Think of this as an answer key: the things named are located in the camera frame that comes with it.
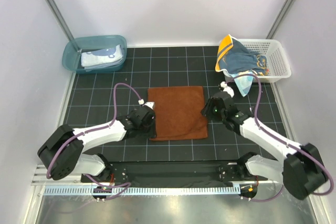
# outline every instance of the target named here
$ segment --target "pile of towels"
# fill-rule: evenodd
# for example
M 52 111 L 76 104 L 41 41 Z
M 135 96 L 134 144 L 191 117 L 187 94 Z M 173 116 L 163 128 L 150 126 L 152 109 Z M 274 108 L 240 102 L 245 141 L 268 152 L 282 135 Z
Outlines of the pile of towels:
M 258 76 L 269 75 L 267 59 L 258 52 L 248 50 L 236 38 L 227 35 L 218 48 L 216 72 L 226 70 L 231 77 L 245 73 Z M 235 79 L 235 83 L 242 94 L 246 96 L 253 82 L 252 76 L 243 76 Z
M 123 60 L 123 48 L 117 45 L 113 48 L 101 49 L 81 54 L 81 65 L 87 71 L 118 65 Z

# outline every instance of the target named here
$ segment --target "blue towel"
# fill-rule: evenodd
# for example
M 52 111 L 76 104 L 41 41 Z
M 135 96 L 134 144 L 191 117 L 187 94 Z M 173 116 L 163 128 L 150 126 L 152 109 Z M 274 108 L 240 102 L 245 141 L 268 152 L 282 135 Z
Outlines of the blue towel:
M 231 77 L 238 76 L 243 73 L 253 73 L 256 75 L 268 75 L 267 60 L 258 52 L 248 50 L 231 35 L 226 36 L 218 49 L 217 64 L 215 70 L 217 72 L 224 69 Z M 242 94 L 246 96 L 253 82 L 253 77 L 243 76 L 235 79 L 237 87 Z

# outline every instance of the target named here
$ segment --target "brown fabric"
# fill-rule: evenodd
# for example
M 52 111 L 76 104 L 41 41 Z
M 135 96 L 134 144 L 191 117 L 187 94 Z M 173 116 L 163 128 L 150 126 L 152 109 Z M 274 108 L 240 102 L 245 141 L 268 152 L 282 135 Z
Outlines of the brown fabric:
M 156 134 L 151 140 L 186 140 L 208 137 L 203 87 L 148 89 L 148 101 L 155 102 Z

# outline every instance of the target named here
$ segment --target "gray floor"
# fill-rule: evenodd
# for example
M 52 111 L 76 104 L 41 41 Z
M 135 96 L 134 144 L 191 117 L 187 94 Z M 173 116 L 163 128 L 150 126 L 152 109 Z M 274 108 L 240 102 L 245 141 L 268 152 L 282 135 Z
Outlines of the gray floor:
M 258 197 L 269 198 L 279 185 L 260 184 Z M 313 224 L 310 204 L 286 191 L 267 203 L 248 202 L 233 195 L 120 197 L 105 203 L 90 197 L 44 197 L 38 224 Z
M 64 123 L 83 128 L 105 123 L 113 117 L 112 87 L 118 82 L 133 86 L 146 101 L 147 89 L 171 86 L 203 86 L 205 100 L 224 81 L 215 72 L 218 47 L 129 48 L 123 68 L 108 74 L 77 75 Z M 234 83 L 234 101 L 238 108 L 255 106 L 258 87 L 252 86 L 242 97 Z M 117 114 L 128 114 L 138 105 L 128 88 L 117 90 Z M 275 98 L 269 84 L 262 85 L 259 119 L 273 130 L 286 135 Z M 221 123 L 210 122 L 208 138 L 202 140 L 150 141 L 133 138 L 108 143 L 87 151 L 102 153 L 109 161 L 193 161 L 231 160 L 248 152 L 272 158 L 250 140 L 227 130 Z

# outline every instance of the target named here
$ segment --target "reflective floor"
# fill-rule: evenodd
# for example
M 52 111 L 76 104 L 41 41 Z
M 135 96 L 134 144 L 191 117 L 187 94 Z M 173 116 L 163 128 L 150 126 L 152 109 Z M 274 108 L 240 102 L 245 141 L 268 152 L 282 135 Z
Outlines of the reflective floor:
M 269 198 L 279 185 L 260 184 L 256 198 Z M 233 195 L 120 197 L 94 202 L 88 196 L 44 196 L 38 224 L 138 223 L 317 223 L 308 200 L 284 190 L 277 199 L 248 202 Z

